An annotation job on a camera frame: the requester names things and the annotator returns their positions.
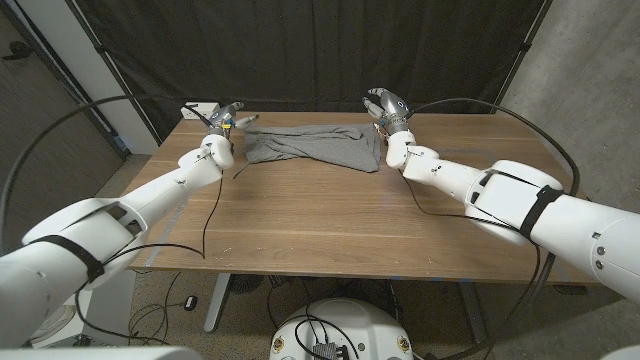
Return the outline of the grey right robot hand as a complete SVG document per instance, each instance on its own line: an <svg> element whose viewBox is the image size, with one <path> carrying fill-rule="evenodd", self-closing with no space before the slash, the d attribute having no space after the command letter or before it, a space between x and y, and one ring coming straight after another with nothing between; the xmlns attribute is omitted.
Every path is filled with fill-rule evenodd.
<svg viewBox="0 0 640 360"><path fill-rule="evenodd" d="M409 108L403 99L385 88L372 88L368 93L377 96L380 104L376 105L368 97L363 97L363 105L367 113L378 120L389 135L409 130Z"/></svg>

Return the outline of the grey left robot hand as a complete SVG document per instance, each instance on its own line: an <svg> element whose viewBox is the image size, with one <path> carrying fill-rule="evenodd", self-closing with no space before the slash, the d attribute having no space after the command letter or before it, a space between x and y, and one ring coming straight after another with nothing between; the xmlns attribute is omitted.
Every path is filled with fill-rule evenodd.
<svg viewBox="0 0 640 360"><path fill-rule="evenodd" d="M229 138L233 128L246 129L259 119L258 115L237 117L237 111L244 108L242 102L233 102L216 111L209 119L208 135L220 135Z"/></svg>

